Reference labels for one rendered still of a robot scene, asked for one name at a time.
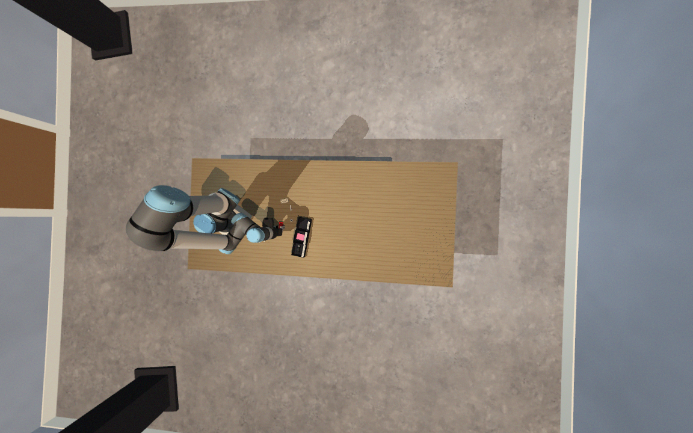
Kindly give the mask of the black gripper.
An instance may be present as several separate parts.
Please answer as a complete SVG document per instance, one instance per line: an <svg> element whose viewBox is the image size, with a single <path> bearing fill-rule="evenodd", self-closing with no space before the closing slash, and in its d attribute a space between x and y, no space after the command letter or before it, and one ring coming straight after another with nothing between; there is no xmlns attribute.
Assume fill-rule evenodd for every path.
<svg viewBox="0 0 693 433"><path fill-rule="evenodd" d="M274 239L277 236L281 236L282 230L285 229L285 226L280 226L279 229L279 226L274 226L273 224L273 218L264 218L262 220L262 227L266 227L270 232L270 236L268 239Z"/></svg>

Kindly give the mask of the black rack of three labelled bins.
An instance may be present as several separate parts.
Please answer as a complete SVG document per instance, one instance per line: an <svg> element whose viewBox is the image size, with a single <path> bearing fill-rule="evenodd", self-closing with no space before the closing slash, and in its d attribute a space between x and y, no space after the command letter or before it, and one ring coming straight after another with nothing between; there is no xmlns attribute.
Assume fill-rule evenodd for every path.
<svg viewBox="0 0 693 433"><path fill-rule="evenodd" d="M291 255L295 257L305 257L306 255L306 245L310 236L310 227L312 220L308 218L299 217L297 221L297 228L295 230L294 239L292 240L292 253ZM304 241L302 239L296 239L297 233L305 234ZM297 253L298 245L300 245L299 253Z"/></svg>

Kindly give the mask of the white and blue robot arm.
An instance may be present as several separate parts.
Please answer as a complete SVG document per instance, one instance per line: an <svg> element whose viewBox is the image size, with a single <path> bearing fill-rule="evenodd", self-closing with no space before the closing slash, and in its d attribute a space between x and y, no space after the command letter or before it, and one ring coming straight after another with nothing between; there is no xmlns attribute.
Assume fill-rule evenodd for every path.
<svg viewBox="0 0 693 433"><path fill-rule="evenodd" d="M134 244L147 250L216 249L229 254L245 234L251 243L270 237L266 227L233 211L238 203L238 197L224 188L214 194L189 196L175 187L154 186L128 220L126 233ZM191 215L196 215L194 227L198 232L173 230L177 222Z"/></svg>

